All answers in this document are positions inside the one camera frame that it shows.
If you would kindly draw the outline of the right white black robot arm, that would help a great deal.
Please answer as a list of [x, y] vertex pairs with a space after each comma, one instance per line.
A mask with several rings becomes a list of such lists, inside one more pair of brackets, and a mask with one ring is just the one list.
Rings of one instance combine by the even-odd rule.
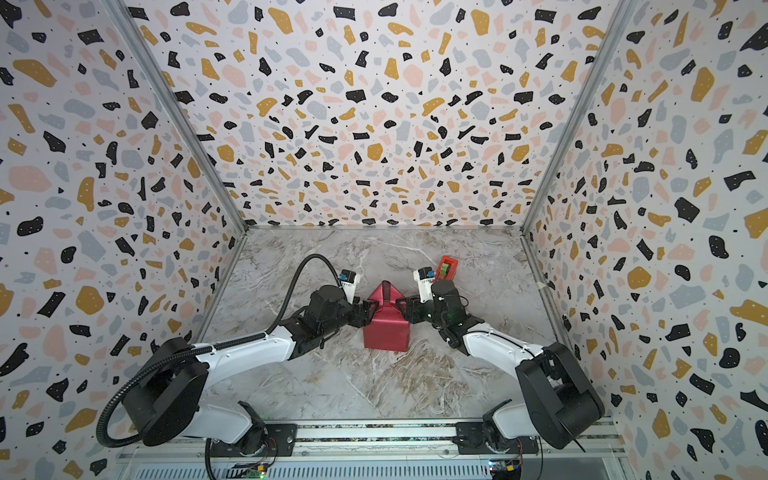
[[603, 401], [566, 345], [541, 346], [494, 329], [467, 310], [452, 281], [433, 282], [395, 305], [409, 323], [429, 323], [451, 348], [517, 380], [523, 400], [504, 401], [482, 417], [489, 449], [506, 452], [523, 437], [562, 449], [604, 416]]

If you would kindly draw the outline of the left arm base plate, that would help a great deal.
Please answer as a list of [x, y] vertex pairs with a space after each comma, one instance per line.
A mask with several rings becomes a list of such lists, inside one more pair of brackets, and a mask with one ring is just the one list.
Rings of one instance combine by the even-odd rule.
[[249, 403], [239, 401], [238, 404], [251, 421], [251, 425], [235, 443], [221, 440], [212, 442], [208, 448], [212, 458], [253, 458], [265, 461], [292, 455], [298, 431], [297, 424], [268, 424]]

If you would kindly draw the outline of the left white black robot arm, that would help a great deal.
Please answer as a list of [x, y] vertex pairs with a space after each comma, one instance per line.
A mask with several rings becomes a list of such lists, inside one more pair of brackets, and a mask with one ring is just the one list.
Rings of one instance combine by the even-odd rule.
[[203, 402], [203, 393], [240, 373], [322, 348], [345, 326], [364, 328], [378, 308], [376, 300], [350, 297], [341, 287], [324, 285], [311, 294], [307, 306], [267, 332], [213, 344], [172, 339], [153, 354], [120, 403], [139, 442], [148, 447], [177, 437], [206, 438], [253, 455], [268, 443], [264, 420], [245, 401], [230, 409]]

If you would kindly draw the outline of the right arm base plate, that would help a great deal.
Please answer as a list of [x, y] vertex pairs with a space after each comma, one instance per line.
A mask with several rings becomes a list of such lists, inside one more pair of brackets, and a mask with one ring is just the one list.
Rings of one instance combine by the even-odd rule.
[[486, 412], [481, 420], [458, 422], [455, 428], [452, 442], [463, 455], [537, 454], [540, 451], [538, 432], [524, 403], [506, 400]]

